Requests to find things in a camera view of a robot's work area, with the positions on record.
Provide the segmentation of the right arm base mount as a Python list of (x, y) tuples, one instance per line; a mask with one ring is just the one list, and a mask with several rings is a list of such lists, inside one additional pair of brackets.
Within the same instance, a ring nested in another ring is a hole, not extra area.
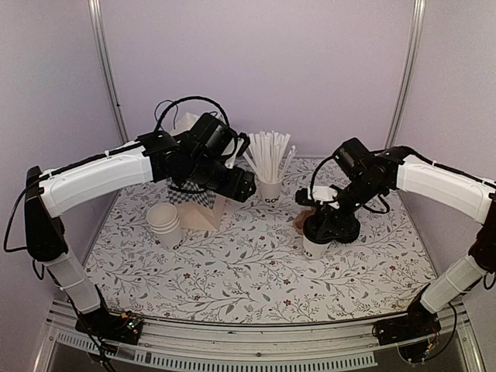
[(415, 302), (408, 306), (405, 315), (375, 322), (372, 335), (378, 339), (381, 346), (434, 335), (433, 341), (424, 339), (399, 347), (403, 360), (409, 363), (421, 363), (428, 359), (440, 330), (441, 325), (437, 314), (430, 313), (419, 302)]

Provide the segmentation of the stack of white paper cups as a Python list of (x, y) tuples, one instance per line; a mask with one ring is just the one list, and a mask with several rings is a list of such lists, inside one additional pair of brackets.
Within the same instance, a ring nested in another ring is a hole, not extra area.
[(146, 220), (160, 245), (168, 251), (178, 250), (183, 243), (177, 209), (171, 203), (159, 203), (149, 209)]

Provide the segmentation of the black plastic cup lid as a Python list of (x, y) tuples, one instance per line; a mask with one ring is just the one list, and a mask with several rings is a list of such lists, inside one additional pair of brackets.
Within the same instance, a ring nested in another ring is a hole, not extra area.
[(307, 240), (315, 244), (329, 244), (334, 240), (334, 235), (326, 222), (324, 220), (319, 221), (315, 215), (305, 220), (303, 235)]

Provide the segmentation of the checkered paper takeout bag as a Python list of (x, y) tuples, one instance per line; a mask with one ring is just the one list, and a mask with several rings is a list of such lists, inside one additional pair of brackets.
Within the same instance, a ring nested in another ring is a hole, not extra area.
[(177, 209), (181, 228), (219, 230), (226, 204), (224, 197), (189, 181), (181, 187), (171, 179), (166, 184), (165, 201)]

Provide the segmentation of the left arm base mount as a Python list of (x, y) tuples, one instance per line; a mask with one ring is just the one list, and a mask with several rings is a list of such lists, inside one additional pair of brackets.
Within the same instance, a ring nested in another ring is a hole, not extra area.
[(98, 288), (99, 307), (87, 314), (74, 307), (77, 316), (75, 329), (89, 336), (108, 339), (119, 343), (136, 345), (143, 329), (143, 318), (131, 311), (112, 314)]

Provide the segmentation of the brown cardboard cup carrier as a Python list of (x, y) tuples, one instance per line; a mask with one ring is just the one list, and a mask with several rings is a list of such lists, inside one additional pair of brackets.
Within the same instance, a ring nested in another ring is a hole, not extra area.
[(298, 215), (293, 220), (293, 227), (298, 235), (303, 234), (303, 225), (307, 218), (315, 214), (315, 209), (305, 209), (298, 213)]

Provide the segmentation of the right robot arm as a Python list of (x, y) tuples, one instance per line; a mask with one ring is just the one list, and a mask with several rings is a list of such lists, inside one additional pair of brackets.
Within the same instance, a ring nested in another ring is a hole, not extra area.
[(408, 146), (368, 150), (357, 138), (342, 143), (329, 159), (349, 183), (343, 188), (318, 186), (312, 176), (309, 186), (299, 191), (299, 204), (315, 209), (303, 227), (305, 250), (356, 240), (357, 211), (391, 191), (401, 194), (429, 248), (435, 243), (455, 245), (454, 253), (443, 247), (435, 254), (444, 272), (408, 306), (400, 326), (406, 337), (418, 337), (439, 310), (495, 272), (494, 181), (430, 160)]

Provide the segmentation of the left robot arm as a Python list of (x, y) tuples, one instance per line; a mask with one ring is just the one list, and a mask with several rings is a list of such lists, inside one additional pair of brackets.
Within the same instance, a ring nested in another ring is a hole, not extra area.
[(65, 239), (62, 217), (95, 199), (138, 184), (172, 180), (192, 183), (245, 202), (256, 190), (254, 175), (235, 165), (250, 144), (227, 122), (204, 113), (176, 135), (155, 129), (114, 150), (51, 170), (32, 167), (16, 205), (24, 208), (24, 249), (42, 263), (98, 336), (115, 320)]

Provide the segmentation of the white paper coffee cup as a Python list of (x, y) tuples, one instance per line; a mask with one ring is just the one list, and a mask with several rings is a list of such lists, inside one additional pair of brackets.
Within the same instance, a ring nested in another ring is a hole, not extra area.
[(329, 248), (329, 245), (330, 241), (314, 241), (303, 235), (303, 253), (309, 260), (321, 259)]

